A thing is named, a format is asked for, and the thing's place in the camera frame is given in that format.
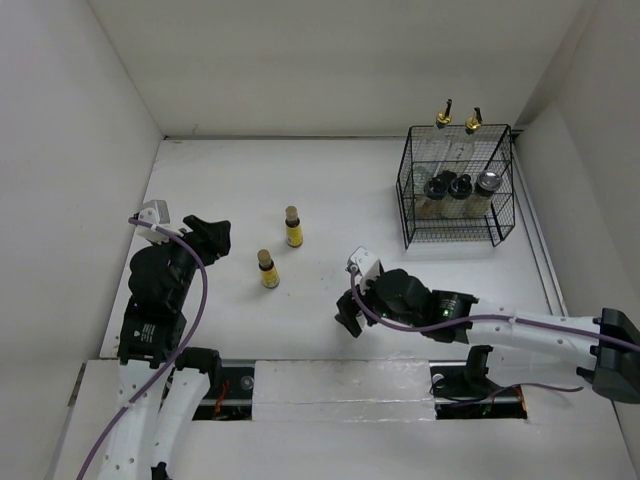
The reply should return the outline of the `brown spice jar black lid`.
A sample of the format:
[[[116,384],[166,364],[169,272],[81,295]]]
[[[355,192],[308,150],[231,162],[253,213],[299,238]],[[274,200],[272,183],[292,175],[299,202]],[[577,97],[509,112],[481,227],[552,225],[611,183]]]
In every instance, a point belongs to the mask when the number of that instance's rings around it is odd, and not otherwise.
[[[440,215],[443,199],[447,194],[448,184],[440,177],[432,177],[424,187],[425,199],[420,208],[421,217],[434,219]]]

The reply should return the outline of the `white spice jar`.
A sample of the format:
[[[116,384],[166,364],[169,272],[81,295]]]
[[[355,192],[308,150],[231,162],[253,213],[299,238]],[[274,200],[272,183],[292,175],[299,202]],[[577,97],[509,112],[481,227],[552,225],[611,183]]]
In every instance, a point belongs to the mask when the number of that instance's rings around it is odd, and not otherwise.
[[[457,177],[449,186],[449,196],[447,206],[443,210],[446,218],[462,218],[467,199],[472,193],[471,177],[463,174]]]

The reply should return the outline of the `spice jar foil lid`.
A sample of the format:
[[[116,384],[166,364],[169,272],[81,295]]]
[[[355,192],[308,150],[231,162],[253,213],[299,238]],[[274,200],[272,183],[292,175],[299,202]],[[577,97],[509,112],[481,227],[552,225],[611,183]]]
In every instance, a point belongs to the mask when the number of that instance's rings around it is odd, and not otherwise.
[[[476,179],[473,193],[466,205],[468,218],[481,218],[489,210],[494,194],[500,189],[503,179],[498,173],[485,170]]]

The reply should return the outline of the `glass bottle gold pourer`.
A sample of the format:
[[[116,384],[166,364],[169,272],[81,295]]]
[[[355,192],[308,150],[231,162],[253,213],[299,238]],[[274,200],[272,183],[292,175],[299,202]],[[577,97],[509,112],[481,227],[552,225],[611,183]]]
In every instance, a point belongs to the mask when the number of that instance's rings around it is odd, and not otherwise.
[[[451,141],[448,137],[448,125],[452,120],[451,108],[452,99],[449,98],[446,101],[445,108],[437,114],[434,130],[428,138],[426,150],[423,154],[425,169],[423,189],[425,189],[428,182],[437,175],[440,167],[447,158],[451,146]]]

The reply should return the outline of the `glass bottle dark contents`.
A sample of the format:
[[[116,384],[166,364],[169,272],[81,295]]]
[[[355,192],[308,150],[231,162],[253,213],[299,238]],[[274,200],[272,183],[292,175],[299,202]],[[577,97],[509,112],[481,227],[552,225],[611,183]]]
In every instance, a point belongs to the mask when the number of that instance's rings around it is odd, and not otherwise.
[[[474,135],[482,124],[481,109],[475,107],[472,115],[465,121],[464,132],[451,142],[440,172],[452,172],[457,177],[465,172],[475,152]]]

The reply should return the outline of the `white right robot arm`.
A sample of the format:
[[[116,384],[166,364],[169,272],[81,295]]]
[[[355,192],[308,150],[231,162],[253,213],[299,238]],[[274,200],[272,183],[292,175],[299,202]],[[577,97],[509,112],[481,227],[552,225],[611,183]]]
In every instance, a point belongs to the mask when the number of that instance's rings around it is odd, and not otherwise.
[[[462,381],[483,394],[499,379],[495,346],[549,357],[548,377],[585,383],[612,401],[639,401],[639,330],[623,312],[605,308],[596,317],[562,317],[509,311],[466,293],[430,290],[402,269],[362,272],[350,265],[351,287],[337,301],[335,319],[353,337],[363,325],[418,333],[445,344],[465,344],[484,359],[462,369]]]

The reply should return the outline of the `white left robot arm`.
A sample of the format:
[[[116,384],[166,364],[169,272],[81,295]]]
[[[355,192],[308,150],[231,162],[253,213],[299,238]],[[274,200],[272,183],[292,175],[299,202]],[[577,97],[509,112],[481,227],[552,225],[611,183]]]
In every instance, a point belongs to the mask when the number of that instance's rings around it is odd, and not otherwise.
[[[119,335],[116,413],[93,446],[103,455],[101,479],[169,479],[178,448],[204,397],[222,387],[218,351],[189,342],[202,320],[182,309],[192,281],[231,249],[231,224],[194,215],[172,230],[142,214],[131,224],[149,246],[130,260],[126,306]]]

